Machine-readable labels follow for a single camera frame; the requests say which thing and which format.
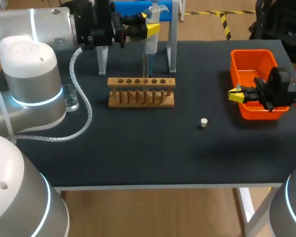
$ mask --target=white spiral cable wrap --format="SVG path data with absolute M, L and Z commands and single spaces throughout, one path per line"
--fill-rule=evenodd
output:
M 31 140 L 46 141 L 46 142 L 64 142 L 64 141 L 69 141 L 69 140 L 76 138 L 77 136 L 84 133 L 85 130 L 87 130 L 87 128 L 89 127 L 89 125 L 91 124 L 91 121 L 92 121 L 92 108 L 91 108 L 91 104 L 90 104 L 88 98 L 86 97 L 86 95 L 83 93 L 81 87 L 79 86 L 78 81 L 75 78 L 75 74 L 74 74 L 74 63 L 75 63 L 77 57 L 82 52 L 83 52 L 83 50 L 81 48 L 77 49 L 74 52 L 74 54 L 70 60 L 69 73 L 70 73 L 70 77 L 71 77 L 75 87 L 77 88 L 77 91 L 79 92 L 80 96 L 82 97 L 82 99 L 87 107 L 88 119 L 87 119 L 87 122 L 85 123 L 85 125 L 83 126 L 83 128 L 80 131 L 76 132 L 75 134 L 67 136 L 67 137 L 42 137 L 42 136 L 32 136 L 32 135 L 16 135 L 15 136 L 16 139 L 31 139 Z

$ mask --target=white cap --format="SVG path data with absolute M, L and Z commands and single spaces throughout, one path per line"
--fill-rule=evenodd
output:
M 24 176 L 24 161 L 19 149 L 0 137 L 0 217 L 16 197 Z
M 11 36 L 0 41 L 3 71 L 15 78 L 32 78 L 50 72 L 57 59 L 53 49 L 28 36 Z
M 208 121 L 207 121 L 206 118 L 202 118 L 202 119 L 201 119 L 201 126 L 202 126 L 202 127 L 206 127 L 207 122 L 208 122 Z

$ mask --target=small glass cup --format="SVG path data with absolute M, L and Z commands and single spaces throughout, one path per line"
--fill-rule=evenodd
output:
M 66 111 L 73 112 L 79 108 L 77 89 L 72 84 L 63 85 L 63 93 L 66 103 Z

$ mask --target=orange plastic bin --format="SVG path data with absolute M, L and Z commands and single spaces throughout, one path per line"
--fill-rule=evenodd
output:
M 255 87 L 254 78 L 267 81 L 268 75 L 277 63 L 271 51 L 267 49 L 233 50 L 231 52 L 231 78 L 235 88 L 237 84 L 246 87 Z M 264 109 L 259 102 L 239 103 L 243 118 L 248 120 L 275 120 L 279 119 L 290 107 L 278 107 L 272 112 Z

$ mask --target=black table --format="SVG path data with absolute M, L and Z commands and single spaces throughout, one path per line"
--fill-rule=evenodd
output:
M 154 76 L 176 78 L 175 108 L 165 109 L 109 109 L 107 78 L 97 76 L 96 53 L 84 52 L 75 71 L 94 112 L 89 129 L 75 140 L 19 140 L 18 147 L 55 187 L 281 183 L 296 167 L 296 109 L 278 121 L 245 121 L 227 100 L 231 51 L 257 48 L 296 75 L 277 40 L 179 42 L 176 75 L 167 74 L 161 50 Z M 110 48 L 108 77 L 139 77 L 143 49 L 140 42 Z M 71 54 L 58 55 L 63 83 Z M 2 73 L 0 90 L 7 90 Z M 33 134 L 70 135 L 86 118 L 80 100 L 60 125 Z M 199 130 L 201 118 L 208 125 Z

